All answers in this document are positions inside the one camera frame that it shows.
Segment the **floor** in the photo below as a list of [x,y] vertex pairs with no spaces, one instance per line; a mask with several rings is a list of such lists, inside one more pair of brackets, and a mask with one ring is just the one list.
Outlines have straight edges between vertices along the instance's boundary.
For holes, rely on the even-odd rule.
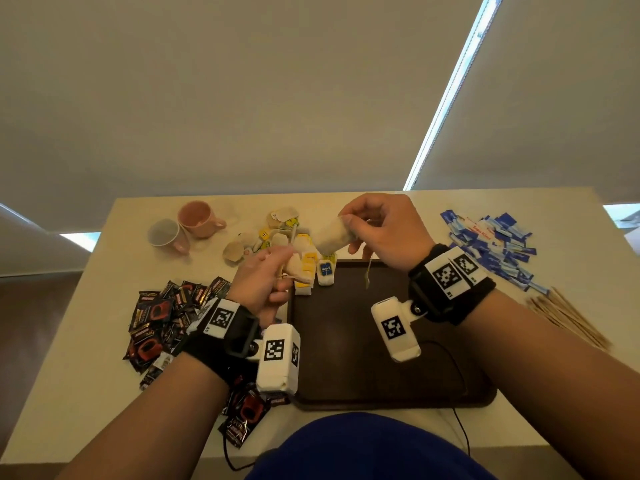
[[[81,273],[0,278],[0,455],[20,416],[36,375]],[[490,448],[473,457],[500,480],[579,480],[575,471],[550,447]],[[3,480],[51,480],[62,464],[0,465]],[[194,479],[241,479],[224,460],[203,460]]]

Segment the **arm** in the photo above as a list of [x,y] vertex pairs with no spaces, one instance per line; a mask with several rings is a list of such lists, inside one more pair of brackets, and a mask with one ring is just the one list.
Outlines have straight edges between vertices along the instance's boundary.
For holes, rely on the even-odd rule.
[[[293,282],[276,280],[276,274],[292,254],[290,246],[276,247],[248,258],[227,294],[258,316],[263,328],[288,299]],[[224,380],[182,353],[57,478],[188,479],[227,395]]]
[[[409,197],[364,194],[340,212],[389,266],[409,271],[435,244]],[[585,477],[640,470],[640,374],[498,290],[458,326],[507,399]]]

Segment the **cup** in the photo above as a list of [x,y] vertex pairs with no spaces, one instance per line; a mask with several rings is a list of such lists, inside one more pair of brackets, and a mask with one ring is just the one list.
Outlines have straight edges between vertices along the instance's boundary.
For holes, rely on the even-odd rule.
[[182,206],[178,212],[178,222],[196,237],[211,237],[220,229],[227,227],[224,220],[213,213],[208,203],[192,200]]
[[147,240],[155,248],[175,249],[180,254],[189,254],[189,238],[176,221],[162,219],[147,232]]

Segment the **tabletop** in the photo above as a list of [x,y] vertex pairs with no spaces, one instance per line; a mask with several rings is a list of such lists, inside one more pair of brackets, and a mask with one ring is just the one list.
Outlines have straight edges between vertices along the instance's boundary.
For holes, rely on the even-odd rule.
[[[588,188],[415,191],[408,193],[433,238],[449,243],[440,217],[446,209],[478,219],[508,212],[534,234],[538,249],[526,268],[536,281],[555,286],[613,343],[612,354],[640,371],[640,266],[624,236]],[[222,250],[240,232],[264,226],[268,212],[293,205],[301,225],[322,227],[359,193],[204,196],[228,227],[203,241],[192,239],[188,257],[152,248],[147,229],[175,218],[194,197],[117,199],[100,240],[31,390],[0,463],[68,462],[137,395],[140,376],[121,360],[139,290],[162,289],[168,280],[210,283],[233,279]],[[346,250],[339,258],[346,258]],[[495,277],[519,301],[533,296]],[[281,309],[279,316],[286,316]],[[377,411],[442,436],[462,447],[451,410]],[[459,410],[472,448],[544,445],[544,439],[498,393],[485,408]],[[268,412],[240,451],[253,457],[274,448],[310,421],[329,412],[293,405]],[[203,457],[222,456],[213,430]]]

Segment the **person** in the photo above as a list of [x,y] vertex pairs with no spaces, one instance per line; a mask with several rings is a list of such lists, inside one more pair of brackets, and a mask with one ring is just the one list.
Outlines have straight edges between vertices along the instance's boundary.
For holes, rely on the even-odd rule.
[[[409,197],[364,194],[340,212],[364,259],[408,272],[435,243]],[[237,270],[227,298],[262,326],[287,301],[276,276],[293,254],[263,250]],[[640,476],[640,374],[491,291],[456,327],[509,402],[586,478]],[[224,380],[188,353],[64,468],[58,478],[186,479],[228,395]],[[459,448],[413,426],[368,413],[316,420],[259,461],[250,479],[493,478]]]

